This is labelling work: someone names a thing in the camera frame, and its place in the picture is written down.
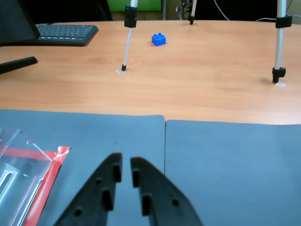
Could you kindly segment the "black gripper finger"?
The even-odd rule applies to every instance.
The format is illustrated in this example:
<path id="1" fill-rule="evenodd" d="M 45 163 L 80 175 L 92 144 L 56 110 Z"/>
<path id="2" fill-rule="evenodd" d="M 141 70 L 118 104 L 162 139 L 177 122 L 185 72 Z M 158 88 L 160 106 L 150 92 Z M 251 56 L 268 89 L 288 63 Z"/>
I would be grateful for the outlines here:
<path id="1" fill-rule="evenodd" d="M 130 160 L 133 187 L 139 191 L 142 215 L 151 226 L 202 226 L 189 199 L 154 165 Z"/>
<path id="2" fill-rule="evenodd" d="M 121 182 L 122 154 L 110 154 L 75 195 L 56 226 L 105 226 Z"/>

